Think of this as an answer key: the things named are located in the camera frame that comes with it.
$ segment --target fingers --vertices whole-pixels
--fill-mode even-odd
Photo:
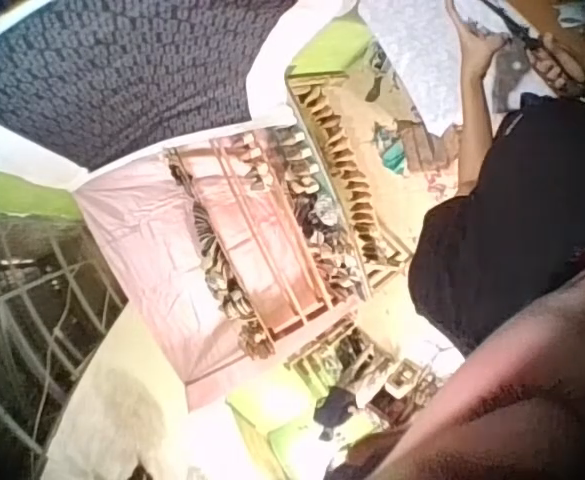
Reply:
[[[563,71],[564,80],[567,73],[577,82],[585,82],[584,68],[565,47],[555,41],[551,33],[543,34],[541,42],[544,48],[527,52],[528,60],[537,72],[554,81],[559,79],[559,72]]]
[[[463,34],[467,33],[467,27],[463,23],[461,15],[459,15],[459,12],[457,12],[456,7],[454,6],[454,0],[445,0],[445,10],[448,12],[457,31]]]

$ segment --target metal wire rack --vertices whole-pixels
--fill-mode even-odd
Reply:
[[[125,302],[84,224],[0,216],[1,478],[36,477],[74,385]]]

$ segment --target green patch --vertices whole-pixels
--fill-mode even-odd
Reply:
[[[354,14],[330,22],[292,61],[294,75],[342,72],[365,51],[372,34]]]
[[[1,172],[0,213],[39,215],[68,220],[82,218],[81,211],[69,192],[35,185]]]

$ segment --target pink skin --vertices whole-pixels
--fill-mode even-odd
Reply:
[[[371,478],[399,472],[406,479],[439,478],[420,476],[416,465],[441,453],[486,465],[549,465],[561,478],[585,438],[584,372],[585,271],[514,316],[468,357]],[[559,402],[513,398],[468,421],[503,385],[552,388]]]

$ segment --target paper sheet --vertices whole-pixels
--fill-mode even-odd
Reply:
[[[514,20],[525,23],[505,2],[493,0],[493,3],[503,6]],[[471,18],[493,32],[507,32],[503,21],[479,0],[456,0],[456,4],[463,18]],[[458,81],[461,55],[456,30],[445,11],[445,2],[361,0],[359,13],[405,84],[428,131],[440,136],[450,124],[462,123]],[[510,75],[518,80],[513,88],[508,89],[509,109],[519,108],[523,92],[554,96],[533,71],[525,72],[525,56],[506,60],[509,60],[506,63],[515,65],[506,72],[500,70],[500,79],[503,75]],[[488,106],[492,113],[502,113],[503,108],[495,108],[499,106],[495,106],[492,95],[495,77],[493,65],[485,79]]]

